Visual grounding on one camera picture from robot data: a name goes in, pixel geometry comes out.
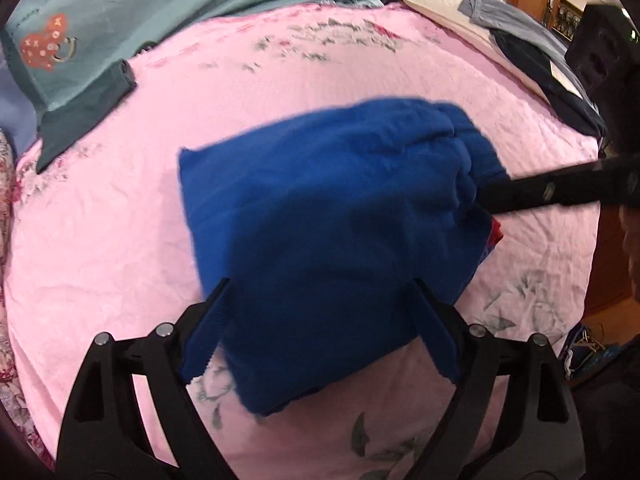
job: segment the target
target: floral pattern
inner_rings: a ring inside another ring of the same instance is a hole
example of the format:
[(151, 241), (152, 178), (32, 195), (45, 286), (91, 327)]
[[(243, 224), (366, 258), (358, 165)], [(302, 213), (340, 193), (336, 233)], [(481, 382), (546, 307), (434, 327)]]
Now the floral pattern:
[(236, 382), (226, 365), (223, 364), (224, 361), (217, 357), (212, 359), (205, 373), (196, 378), (193, 383), (196, 388), (194, 395), (196, 402), (212, 402), (216, 405), (211, 417), (211, 424), (216, 431), (221, 431), (224, 427), (221, 400), (235, 390)]
[[(0, 130), (0, 272), (3, 274), (8, 249), (11, 204), (17, 189), (14, 187), (14, 177), (11, 148)], [(49, 468), (53, 468), (53, 459), (33, 424), (18, 380), (14, 352), (9, 342), (2, 286), (0, 286), (0, 402), (31, 449)]]
[(363, 473), (358, 480), (387, 480), (400, 472), (400, 478), (418, 460), (428, 443), (427, 435), (419, 435), (404, 442), (399, 442), (391, 449), (377, 453), (368, 453), (367, 444), (371, 441), (365, 430), (365, 413), (361, 413), (351, 430), (351, 450), (366, 462), (371, 468)]
[(28, 152), (23, 159), (24, 163), (16, 172), (15, 185), (10, 195), (11, 202), (14, 204), (15, 221), (20, 221), (20, 207), (27, 204), (31, 198), (40, 195), (55, 182), (68, 180), (67, 171), (73, 161), (78, 158), (89, 158), (101, 149), (102, 145), (99, 143), (87, 145), (82, 141), (76, 142), (41, 174), (36, 173), (40, 150), (34, 148), (33, 151)]
[(525, 270), (519, 281), (507, 283), (504, 290), (484, 306), (482, 316), (475, 317), (474, 322), (484, 325), (494, 335), (504, 332), (500, 334), (501, 337), (517, 336), (520, 320), (510, 318), (514, 312), (521, 312), (514, 306), (522, 305), (524, 312), (528, 312), (526, 324), (532, 324), (527, 327), (528, 330), (546, 335), (551, 344), (555, 345), (570, 327), (558, 314), (558, 307), (550, 297), (546, 280), (543, 269)]
[[(396, 52), (408, 41), (369, 20), (351, 23), (329, 18), (325, 22), (290, 25), (289, 31), (290, 36), (285, 38), (265, 36), (255, 43), (255, 50), (270, 53), (277, 58), (298, 56), (311, 61), (326, 62), (331, 59), (330, 56), (321, 48), (311, 47), (312, 44), (318, 44), (320, 47), (356, 44)], [(255, 72), (260, 66), (252, 63), (244, 64), (242, 68)]]

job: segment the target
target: navy cloth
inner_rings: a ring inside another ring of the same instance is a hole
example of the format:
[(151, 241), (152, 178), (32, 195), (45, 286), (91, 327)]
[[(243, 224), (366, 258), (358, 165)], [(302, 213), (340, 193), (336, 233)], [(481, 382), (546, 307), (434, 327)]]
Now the navy cloth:
[(455, 344), (412, 285), (453, 304), (492, 228), (476, 188), (505, 178), (451, 104), (377, 99), (180, 154), (203, 294), (231, 279), (187, 341), (185, 383), (221, 344), (236, 391), (268, 415), (420, 334), (441, 374)]
[(598, 140), (606, 136), (607, 127), (600, 114), (590, 102), (569, 92), (552, 75), (551, 62), (546, 53), (503, 30), (492, 30), (492, 35), (505, 57), (538, 83), (564, 124)]

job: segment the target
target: folded blue cloth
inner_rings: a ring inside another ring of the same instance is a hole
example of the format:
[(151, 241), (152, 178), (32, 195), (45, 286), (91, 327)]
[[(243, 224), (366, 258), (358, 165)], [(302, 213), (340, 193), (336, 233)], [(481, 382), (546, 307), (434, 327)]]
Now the folded blue cloth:
[(183, 150), (204, 296), (231, 279), (187, 341), (183, 381), (221, 344), (242, 403), (268, 415), (418, 333), (457, 380), (454, 344), (412, 280), (458, 299), (492, 228), (476, 187), (505, 176), (462, 110), (419, 99), (321, 110)]

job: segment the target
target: gray cloth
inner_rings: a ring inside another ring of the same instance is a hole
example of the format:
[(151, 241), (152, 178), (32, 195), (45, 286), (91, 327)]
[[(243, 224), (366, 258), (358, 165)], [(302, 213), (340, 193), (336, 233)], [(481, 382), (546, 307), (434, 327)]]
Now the gray cloth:
[(0, 48), (0, 128), (16, 160), (36, 141), (36, 110), (20, 91)]
[(595, 109), (578, 76), (564, 60), (566, 47), (547, 28), (540, 25), (526, 12), (500, 0), (462, 0), (458, 10), (471, 19), (471, 23), (484, 28), (496, 28), (538, 47), (549, 56), (581, 97)]
[(133, 70), (124, 60), (113, 63), (67, 104), (45, 112), (40, 123), (42, 152), (36, 173), (93, 130), (136, 87)]

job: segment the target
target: pink bedsheet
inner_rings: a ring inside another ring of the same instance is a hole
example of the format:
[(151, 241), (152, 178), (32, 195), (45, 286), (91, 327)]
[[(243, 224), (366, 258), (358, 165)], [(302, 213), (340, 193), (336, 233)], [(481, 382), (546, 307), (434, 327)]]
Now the pink bedsheet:
[[(461, 105), (511, 174), (596, 157), (481, 54), (424, 17), (297, 6), (188, 28), (132, 60), (138, 89), (43, 175), (21, 161), (5, 279), (25, 397), (55, 452), (66, 398), (92, 338), (147, 334), (200, 299), (177, 179), (180, 147), (268, 121), (381, 95)], [(457, 307), (469, 322), (558, 345), (580, 319), (598, 207), (500, 218), (505, 238)], [(157, 455), (171, 461), (148, 391), (140, 404)], [(414, 341), (322, 392), (258, 420), (240, 405), (219, 352), (190, 394), (241, 479), (399, 478), (439, 421), (452, 386)], [(498, 382), (478, 449), (497, 424)]]

